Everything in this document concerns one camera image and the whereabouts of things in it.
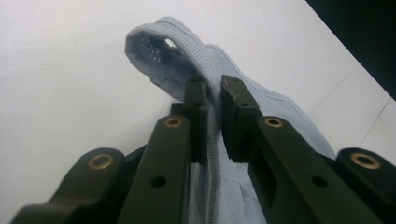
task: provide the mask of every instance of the gray fabric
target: gray fabric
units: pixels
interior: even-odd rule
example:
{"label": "gray fabric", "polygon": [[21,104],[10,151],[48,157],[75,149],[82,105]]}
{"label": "gray fabric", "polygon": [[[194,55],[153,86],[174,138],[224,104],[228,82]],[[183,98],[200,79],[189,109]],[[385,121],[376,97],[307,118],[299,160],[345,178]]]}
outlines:
{"label": "gray fabric", "polygon": [[193,77],[208,87],[207,164],[191,167],[190,223],[265,223],[248,166],[228,159],[221,137],[221,75],[244,80],[264,115],[286,119],[317,152],[334,158],[326,139],[291,99],[244,76],[220,47],[204,45],[180,21],[162,18],[136,27],[126,37],[125,53],[152,83],[179,101]]}

